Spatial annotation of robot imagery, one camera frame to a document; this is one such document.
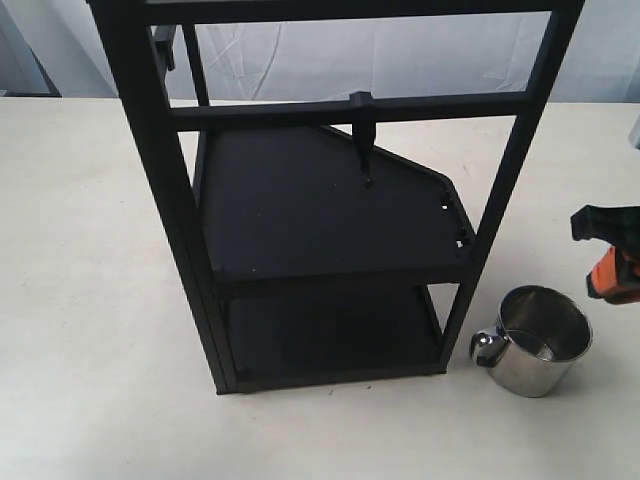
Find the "mug handle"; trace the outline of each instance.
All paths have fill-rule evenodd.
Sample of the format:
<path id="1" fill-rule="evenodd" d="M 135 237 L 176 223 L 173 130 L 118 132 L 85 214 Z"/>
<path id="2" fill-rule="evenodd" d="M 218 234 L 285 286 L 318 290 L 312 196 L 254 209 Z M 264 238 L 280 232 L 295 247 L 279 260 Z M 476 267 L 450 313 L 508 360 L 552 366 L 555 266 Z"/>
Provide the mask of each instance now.
<path id="1" fill-rule="evenodd" d="M 502 327 L 485 328 L 473 334 L 469 345 L 469 358 L 479 367 L 497 365 L 509 339 Z"/>

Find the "shelf frame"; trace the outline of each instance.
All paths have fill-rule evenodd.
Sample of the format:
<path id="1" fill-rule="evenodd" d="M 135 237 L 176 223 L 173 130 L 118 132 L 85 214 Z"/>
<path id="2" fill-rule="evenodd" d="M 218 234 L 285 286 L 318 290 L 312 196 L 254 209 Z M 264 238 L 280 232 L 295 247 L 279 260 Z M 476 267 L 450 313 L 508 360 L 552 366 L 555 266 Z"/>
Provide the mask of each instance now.
<path id="1" fill-rule="evenodd" d="M 88 0 L 114 80 L 151 187 L 180 278 L 191 307 L 209 367 L 220 394 L 247 391 L 238 382 L 224 322 L 226 305 L 218 301 L 198 204 L 206 136 L 219 128 L 246 128 L 264 120 L 278 124 L 348 123 L 343 102 L 275 106 L 210 107 L 195 25 L 203 23 L 274 22 L 551 12 L 524 92 L 456 95 L 448 98 L 377 100 L 377 121 L 516 115 L 497 175 L 470 252 L 471 263 L 460 283 L 442 336 L 437 364 L 428 368 L 390 368 L 387 372 L 327 373 L 314 379 L 282 379 L 275 388 L 325 381 L 354 381 L 389 376 L 443 373 L 520 170 L 548 101 L 584 0 Z M 170 66 L 173 25 L 182 25 L 199 107 L 172 109 L 164 84 Z M 157 44 L 151 26 L 160 30 Z M 196 177 L 189 180 L 178 131 L 200 131 Z"/>

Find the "orange tool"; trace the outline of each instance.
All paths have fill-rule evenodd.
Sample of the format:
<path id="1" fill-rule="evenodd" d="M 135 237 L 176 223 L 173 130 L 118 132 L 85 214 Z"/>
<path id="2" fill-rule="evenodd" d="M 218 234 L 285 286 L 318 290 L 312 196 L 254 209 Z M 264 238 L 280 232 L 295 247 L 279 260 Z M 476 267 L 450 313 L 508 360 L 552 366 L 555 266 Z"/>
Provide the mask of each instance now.
<path id="1" fill-rule="evenodd" d="M 598 238 L 611 244 L 587 275 L 591 298 L 620 305 L 640 301 L 640 207 L 587 205 L 571 217 L 574 240 Z"/>

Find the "black shelf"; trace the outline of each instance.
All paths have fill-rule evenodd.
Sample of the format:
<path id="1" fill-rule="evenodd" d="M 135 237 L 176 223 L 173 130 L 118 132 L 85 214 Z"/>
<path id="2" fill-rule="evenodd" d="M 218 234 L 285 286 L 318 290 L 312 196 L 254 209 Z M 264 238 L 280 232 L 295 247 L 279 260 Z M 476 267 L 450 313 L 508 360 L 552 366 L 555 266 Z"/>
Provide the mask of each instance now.
<path id="1" fill-rule="evenodd" d="M 219 298 L 464 280 L 473 230 L 444 175 L 377 148 L 365 188 L 332 128 L 207 138 L 200 210 Z"/>
<path id="2" fill-rule="evenodd" d="M 229 302 L 225 317 L 239 391 L 442 372 L 442 334 L 425 292 Z"/>

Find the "upper shelf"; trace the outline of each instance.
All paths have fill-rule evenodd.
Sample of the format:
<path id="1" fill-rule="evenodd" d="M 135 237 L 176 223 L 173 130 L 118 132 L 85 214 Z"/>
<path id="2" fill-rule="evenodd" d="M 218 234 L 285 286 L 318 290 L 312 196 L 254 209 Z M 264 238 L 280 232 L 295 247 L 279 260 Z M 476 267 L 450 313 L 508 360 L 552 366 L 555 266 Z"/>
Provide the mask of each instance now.
<path id="1" fill-rule="evenodd" d="M 207 135 L 200 195 L 219 298 L 305 287 L 457 283 L 473 231 L 444 175 L 376 148 L 365 188 L 349 135 Z"/>
<path id="2" fill-rule="evenodd" d="M 146 0 L 149 25 L 541 12 L 584 0 Z"/>

